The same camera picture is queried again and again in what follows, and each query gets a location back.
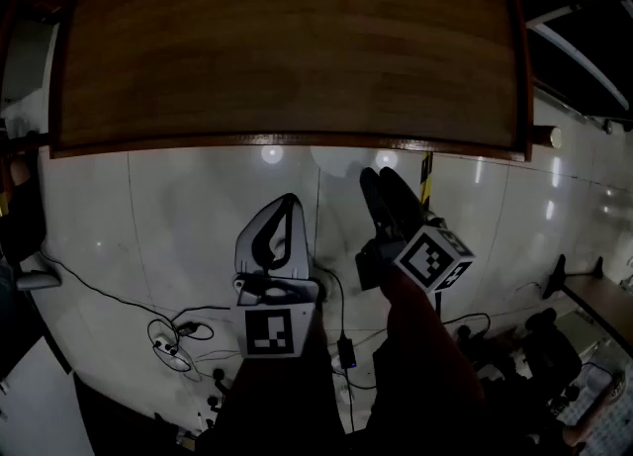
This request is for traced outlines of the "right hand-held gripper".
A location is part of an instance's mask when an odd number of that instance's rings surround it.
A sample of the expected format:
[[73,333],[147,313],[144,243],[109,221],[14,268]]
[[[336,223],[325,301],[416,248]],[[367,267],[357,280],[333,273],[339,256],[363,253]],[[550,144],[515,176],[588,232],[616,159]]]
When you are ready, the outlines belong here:
[[376,230],[355,257],[361,289],[377,288],[392,265],[425,293],[451,288],[476,259],[465,242],[439,218],[425,224],[426,209],[391,167],[366,167],[359,181]]

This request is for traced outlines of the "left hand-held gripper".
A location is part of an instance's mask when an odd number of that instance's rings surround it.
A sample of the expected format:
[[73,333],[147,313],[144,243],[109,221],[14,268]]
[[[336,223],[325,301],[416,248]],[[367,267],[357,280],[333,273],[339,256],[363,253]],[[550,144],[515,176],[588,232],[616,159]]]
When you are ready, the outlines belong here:
[[319,301],[319,283],[240,274],[233,330],[245,359],[296,358],[304,349]]

